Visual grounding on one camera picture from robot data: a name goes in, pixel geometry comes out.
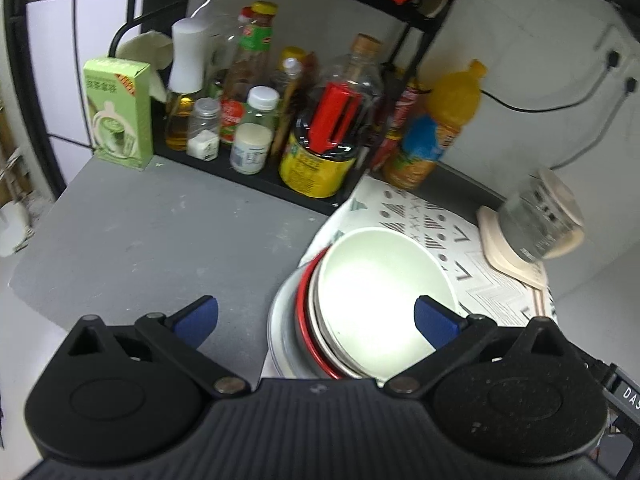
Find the glass electric kettle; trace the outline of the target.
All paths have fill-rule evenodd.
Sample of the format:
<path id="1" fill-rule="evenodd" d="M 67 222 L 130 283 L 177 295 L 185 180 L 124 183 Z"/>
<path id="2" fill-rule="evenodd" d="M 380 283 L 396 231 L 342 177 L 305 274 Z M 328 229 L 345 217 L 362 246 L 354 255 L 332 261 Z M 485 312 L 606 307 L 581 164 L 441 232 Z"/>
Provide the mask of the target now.
<path id="1" fill-rule="evenodd" d="M 565 256 L 585 239 L 573 192 L 548 168 L 534 172 L 500 206 L 498 225 L 515 255 L 529 263 Z"/>

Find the white plate Baking print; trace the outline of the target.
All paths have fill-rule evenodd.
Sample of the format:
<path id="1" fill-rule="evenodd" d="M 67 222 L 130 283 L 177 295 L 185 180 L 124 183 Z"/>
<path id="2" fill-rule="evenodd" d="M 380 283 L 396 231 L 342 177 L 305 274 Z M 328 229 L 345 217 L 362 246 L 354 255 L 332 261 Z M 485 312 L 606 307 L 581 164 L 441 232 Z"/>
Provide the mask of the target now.
<path id="1" fill-rule="evenodd" d="M 296 269 L 274 296 L 267 320 L 268 358 L 262 376 L 294 379 L 318 379 L 311 359 L 299 345 L 294 323 L 297 287 L 305 267 Z"/>

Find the white lidded seasoning jar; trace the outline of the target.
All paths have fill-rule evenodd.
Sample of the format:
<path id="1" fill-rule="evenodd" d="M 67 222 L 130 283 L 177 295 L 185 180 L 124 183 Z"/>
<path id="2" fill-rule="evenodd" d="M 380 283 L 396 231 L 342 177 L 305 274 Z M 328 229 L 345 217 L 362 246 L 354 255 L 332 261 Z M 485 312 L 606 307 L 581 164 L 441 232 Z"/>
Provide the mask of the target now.
<path id="1" fill-rule="evenodd" d="M 232 143 L 231 167 L 239 174 L 258 174 L 265 166 L 276 128 L 277 90 L 256 86 L 248 92 L 243 117 Z"/>

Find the patterned fringed table cloth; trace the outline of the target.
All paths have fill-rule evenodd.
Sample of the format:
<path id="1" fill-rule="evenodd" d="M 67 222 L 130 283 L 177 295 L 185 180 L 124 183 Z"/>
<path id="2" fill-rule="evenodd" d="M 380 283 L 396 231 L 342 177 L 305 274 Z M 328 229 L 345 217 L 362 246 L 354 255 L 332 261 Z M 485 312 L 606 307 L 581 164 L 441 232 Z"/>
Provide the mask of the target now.
<path id="1" fill-rule="evenodd" d="M 509 278 L 487 262 L 477 226 L 455 212 L 388 183 L 364 177 L 326 220 L 300 264 L 349 231 L 376 226 L 404 234 L 425 247 L 447 274 L 462 314 L 484 314 L 506 326 L 534 316 L 556 318 L 551 292 Z"/>

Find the green label sauce bottle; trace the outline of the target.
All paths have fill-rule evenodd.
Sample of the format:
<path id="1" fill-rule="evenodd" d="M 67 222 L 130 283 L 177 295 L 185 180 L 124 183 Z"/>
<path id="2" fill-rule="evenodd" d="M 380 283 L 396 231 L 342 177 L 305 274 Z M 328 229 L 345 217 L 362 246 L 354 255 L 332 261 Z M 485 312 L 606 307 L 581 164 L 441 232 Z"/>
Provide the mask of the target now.
<path id="1" fill-rule="evenodd" d="M 278 6 L 257 0 L 251 6 L 252 19 L 243 27 L 221 95 L 220 140 L 231 145 L 251 88 L 262 79 L 272 38 L 272 20 Z"/>

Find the small clear spice jar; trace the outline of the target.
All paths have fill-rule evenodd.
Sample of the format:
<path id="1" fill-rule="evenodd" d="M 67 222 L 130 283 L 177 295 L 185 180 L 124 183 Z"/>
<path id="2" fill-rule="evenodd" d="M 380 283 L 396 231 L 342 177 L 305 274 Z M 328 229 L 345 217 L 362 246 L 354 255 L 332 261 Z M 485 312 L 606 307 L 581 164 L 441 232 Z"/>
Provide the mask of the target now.
<path id="1" fill-rule="evenodd" d="M 186 154 L 209 162 L 218 156 L 221 104 L 218 99 L 201 98 L 188 121 Z"/>

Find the red drink can lower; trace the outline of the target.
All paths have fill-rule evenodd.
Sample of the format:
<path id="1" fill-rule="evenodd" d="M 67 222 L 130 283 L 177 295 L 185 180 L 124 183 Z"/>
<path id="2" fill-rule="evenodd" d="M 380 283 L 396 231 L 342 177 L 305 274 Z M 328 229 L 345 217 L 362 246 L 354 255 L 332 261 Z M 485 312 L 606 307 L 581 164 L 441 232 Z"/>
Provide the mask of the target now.
<path id="1" fill-rule="evenodd" d="M 398 142 L 398 136 L 386 136 L 383 139 L 371 160 L 370 169 L 372 171 L 379 170 L 385 164 L 386 160 L 396 148 Z"/>

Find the pale green bowl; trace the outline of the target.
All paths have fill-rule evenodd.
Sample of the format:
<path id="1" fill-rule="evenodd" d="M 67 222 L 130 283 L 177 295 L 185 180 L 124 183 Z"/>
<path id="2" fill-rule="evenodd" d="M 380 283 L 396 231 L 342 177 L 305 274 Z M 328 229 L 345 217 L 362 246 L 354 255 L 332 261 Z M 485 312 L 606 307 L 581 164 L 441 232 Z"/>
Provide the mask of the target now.
<path id="1" fill-rule="evenodd" d="M 334 242 L 322 257 L 317 289 L 332 349 L 380 384 L 434 351 L 414 325 L 419 297 L 459 312 L 439 262 L 415 240 L 384 228 L 356 229 Z"/>
<path id="2" fill-rule="evenodd" d="M 322 256 L 314 260 L 311 276 L 308 281 L 307 292 L 307 310 L 309 314 L 309 323 L 311 333 L 317 341 L 322 356 L 331 367 L 340 373 L 341 378 L 361 378 L 361 375 L 353 370 L 349 365 L 345 364 L 332 349 L 329 341 L 326 339 L 326 328 L 320 318 L 319 299 L 318 299 L 318 278 Z"/>

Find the pale green bowl front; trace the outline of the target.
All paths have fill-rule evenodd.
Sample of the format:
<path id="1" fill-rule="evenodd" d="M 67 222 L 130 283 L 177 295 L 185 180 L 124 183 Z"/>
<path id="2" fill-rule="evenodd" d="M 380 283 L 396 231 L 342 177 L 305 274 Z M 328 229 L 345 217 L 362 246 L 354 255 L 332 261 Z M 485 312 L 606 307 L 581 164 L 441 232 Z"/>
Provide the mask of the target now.
<path id="1" fill-rule="evenodd" d="M 419 297 L 459 312 L 439 262 L 415 240 L 384 228 L 356 229 L 334 242 L 322 257 L 317 289 L 332 349 L 380 384 L 434 351 L 414 325 Z"/>

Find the red and black bowl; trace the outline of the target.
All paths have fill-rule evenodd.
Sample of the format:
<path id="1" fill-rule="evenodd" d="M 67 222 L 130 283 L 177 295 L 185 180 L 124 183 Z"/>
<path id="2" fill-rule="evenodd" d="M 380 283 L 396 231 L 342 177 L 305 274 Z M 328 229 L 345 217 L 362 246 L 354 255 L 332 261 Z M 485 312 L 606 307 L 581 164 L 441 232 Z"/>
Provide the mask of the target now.
<path id="1" fill-rule="evenodd" d="M 331 364 L 320 350 L 308 321 L 308 292 L 311 277 L 327 251 L 327 247 L 321 249 L 311 262 L 304 267 L 295 295 L 294 324 L 299 347 L 304 352 L 309 366 L 314 372 L 321 378 L 344 379 L 345 375 Z"/>

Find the clear bottle cork top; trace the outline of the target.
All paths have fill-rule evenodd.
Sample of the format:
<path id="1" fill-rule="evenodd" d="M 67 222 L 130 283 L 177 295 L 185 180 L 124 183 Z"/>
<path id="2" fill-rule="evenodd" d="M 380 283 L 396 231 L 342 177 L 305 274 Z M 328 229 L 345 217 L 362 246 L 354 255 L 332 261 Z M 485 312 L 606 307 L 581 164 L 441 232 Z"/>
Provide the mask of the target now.
<path id="1" fill-rule="evenodd" d="M 372 122 L 374 109 L 383 95 L 384 84 L 376 62 L 381 46 L 380 40 L 358 34 L 349 52 L 336 58 L 321 71 L 317 84 L 318 89 L 326 88 L 330 82 L 346 84 L 362 95 L 363 103 L 360 105 L 357 122 L 359 128 Z"/>

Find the green product box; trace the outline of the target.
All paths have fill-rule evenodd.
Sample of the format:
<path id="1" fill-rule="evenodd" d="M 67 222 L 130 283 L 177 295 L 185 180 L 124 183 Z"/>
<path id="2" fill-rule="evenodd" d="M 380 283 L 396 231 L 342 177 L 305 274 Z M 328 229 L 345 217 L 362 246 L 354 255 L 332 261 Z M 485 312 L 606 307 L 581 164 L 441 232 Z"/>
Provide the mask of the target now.
<path id="1" fill-rule="evenodd" d="M 143 170 L 153 156 L 151 65 L 93 58 L 82 74 L 94 156 Z"/>

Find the orange juice bottle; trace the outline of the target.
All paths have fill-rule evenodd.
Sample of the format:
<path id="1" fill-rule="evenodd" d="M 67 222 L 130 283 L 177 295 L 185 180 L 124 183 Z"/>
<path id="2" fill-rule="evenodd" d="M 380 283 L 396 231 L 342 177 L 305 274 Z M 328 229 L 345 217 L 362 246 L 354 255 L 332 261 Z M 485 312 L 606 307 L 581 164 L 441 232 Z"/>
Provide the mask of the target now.
<path id="1" fill-rule="evenodd" d="M 388 183 L 414 190 L 435 169 L 480 107 L 480 83 L 486 73 L 486 66 L 473 58 L 465 70 L 435 80 L 424 99 L 424 114 L 411 123 L 383 165 Z"/>

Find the cream kettle base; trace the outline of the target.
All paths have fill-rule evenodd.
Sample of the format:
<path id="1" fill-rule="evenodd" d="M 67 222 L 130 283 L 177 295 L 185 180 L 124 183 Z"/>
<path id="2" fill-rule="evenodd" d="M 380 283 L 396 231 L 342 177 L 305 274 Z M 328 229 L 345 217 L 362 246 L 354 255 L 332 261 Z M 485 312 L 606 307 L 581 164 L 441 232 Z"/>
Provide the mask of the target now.
<path id="1" fill-rule="evenodd" d="M 514 252 L 500 230 L 498 214 L 486 206 L 480 206 L 476 216 L 480 242 L 489 265 L 525 285 L 540 290 L 546 289 L 548 276 L 544 266 L 541 263 L 524 261 Z"/>

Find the white cap oil bottle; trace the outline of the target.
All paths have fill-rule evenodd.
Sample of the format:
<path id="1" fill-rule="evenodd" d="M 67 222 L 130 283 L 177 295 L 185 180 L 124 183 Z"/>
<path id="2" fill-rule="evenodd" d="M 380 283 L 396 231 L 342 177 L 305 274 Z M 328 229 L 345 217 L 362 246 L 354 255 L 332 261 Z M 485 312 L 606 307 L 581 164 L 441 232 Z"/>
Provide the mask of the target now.
<path id="1" fill-rule="evenodd" d="M 208 26 L 197 18 L 183 18 L 172 25 L 171 35 L 174 60 L 168 80 L 164 137 L 168 148 L 184 152 L 188 120 L 204 87 Z"/>

